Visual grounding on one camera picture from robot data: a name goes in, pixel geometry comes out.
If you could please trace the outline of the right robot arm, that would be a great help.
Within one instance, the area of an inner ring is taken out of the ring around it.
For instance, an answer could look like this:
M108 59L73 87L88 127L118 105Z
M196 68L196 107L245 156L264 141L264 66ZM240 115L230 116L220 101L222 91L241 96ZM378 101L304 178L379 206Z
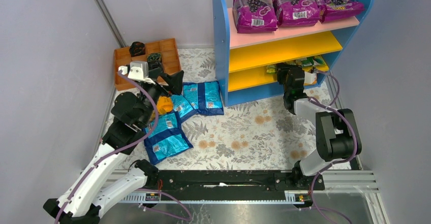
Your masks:
M317 179L318 174L339 163L352 160L362 151L354 113L350 109L335 109L309 97L304 86L308 78L318 73L305 72L301 66L278 63L276 79L284 88L284 106L293 115L307 119L315 127L316 149L298 161L289 181L305 188Z

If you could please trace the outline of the orange mango candy bag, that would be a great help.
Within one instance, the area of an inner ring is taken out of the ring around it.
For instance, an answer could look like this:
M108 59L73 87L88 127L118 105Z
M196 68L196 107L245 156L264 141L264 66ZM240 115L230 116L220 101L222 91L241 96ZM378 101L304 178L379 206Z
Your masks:
M157 102L157 112L159 115L170 113L174 104L171 97L160 96Z

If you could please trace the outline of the yellow green Fox's candy bag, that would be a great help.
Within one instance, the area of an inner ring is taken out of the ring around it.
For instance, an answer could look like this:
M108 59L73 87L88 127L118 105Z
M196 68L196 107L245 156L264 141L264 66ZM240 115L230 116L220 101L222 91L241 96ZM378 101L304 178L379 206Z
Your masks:
M291 66L297 66L295 61L286 61L286 62L280 62L273 65L267 65L266 66L266 73L267 74L276 74L279 69L284 69Z

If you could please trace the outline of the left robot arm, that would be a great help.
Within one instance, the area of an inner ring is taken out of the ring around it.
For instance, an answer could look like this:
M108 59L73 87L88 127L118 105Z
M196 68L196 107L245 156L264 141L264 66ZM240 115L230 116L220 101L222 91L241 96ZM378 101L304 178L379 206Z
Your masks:
M155 130L159 122L159 98L182 93L184 72L167 74L160 68L149 69L145 61L133 61L119 67L117 73L140 93L122 92L115 98L111 109L113 122L90 163L64 194L44 203L44 210L55 223L99 223L128 194L160 182L158 168L143 159L134 163L125 176L105 187L116 167Z

